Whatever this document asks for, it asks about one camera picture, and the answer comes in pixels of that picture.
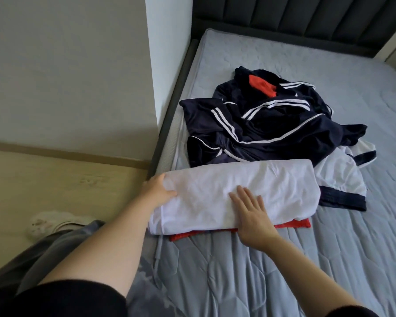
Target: hand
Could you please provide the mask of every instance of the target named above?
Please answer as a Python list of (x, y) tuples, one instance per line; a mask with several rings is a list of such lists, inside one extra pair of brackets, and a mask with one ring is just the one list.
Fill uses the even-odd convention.
[(248, 188), (237, 187), (237, 195), (229, 193), (236, 206), (239, 227), (238, 235), (242, 243), (248, 247), (265, 251), (269, 243), (275, 238), (280, 238), (275, 226), (271, 223), (263, 198), (257, 198)]
[(163, 186), (165, 174), (153, 176), (150, 180), (142, 184), (139, 197), (148, 199), (153, 203), (154, 208), (164, 205), (173, 197), (177, 196), (174, 190), (166, 190)]

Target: bed frame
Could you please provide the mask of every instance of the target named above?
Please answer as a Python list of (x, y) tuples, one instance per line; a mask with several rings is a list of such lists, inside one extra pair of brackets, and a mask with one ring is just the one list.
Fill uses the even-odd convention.
[(396, 31), (396, 0), (193, 0), (192, 41), (160, 130), (155, 174), (180, 95), (205, 30), (374, 57)]

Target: headboard panel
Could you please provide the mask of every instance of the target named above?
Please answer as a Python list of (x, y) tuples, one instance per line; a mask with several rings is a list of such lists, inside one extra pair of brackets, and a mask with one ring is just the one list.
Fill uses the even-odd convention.
[(373, 57), (396, 31), (396, 0), (194, 0), (207, 28)]

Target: gray pants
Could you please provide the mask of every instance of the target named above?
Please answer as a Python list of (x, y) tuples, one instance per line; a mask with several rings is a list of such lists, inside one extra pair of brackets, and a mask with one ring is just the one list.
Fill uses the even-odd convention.
[[(0, 307), (15, 294), (35, 287), (103, 224), (103, 221), (95, 220), (81, 229), (64, 230), (47, 236), (2, 267)], [(142, 257), (126, 301), (129, 316), (184, 316), (165, 295), (165, 289), (157, 288), (152, 265)]]

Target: bed sheet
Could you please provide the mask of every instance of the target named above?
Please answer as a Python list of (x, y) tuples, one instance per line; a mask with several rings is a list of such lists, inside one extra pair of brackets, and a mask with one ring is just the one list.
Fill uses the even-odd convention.
[[(314, 84), (334, 121), (368, 125), (365, 138), (378, 158), (362, 170), (367, 212), (318, 207), (312, 228), (279, 232), (364, 305), (396, 316), (396, 71), (375, 59), (209, 29), (182, 98), (211, 97), (240, 65)], [(158, 172), (189, 166), (187, 136), (178, 106)], [(187, 316), (304, 315), (273, 262), (230, 232), (160, 237), (154, 269)]]

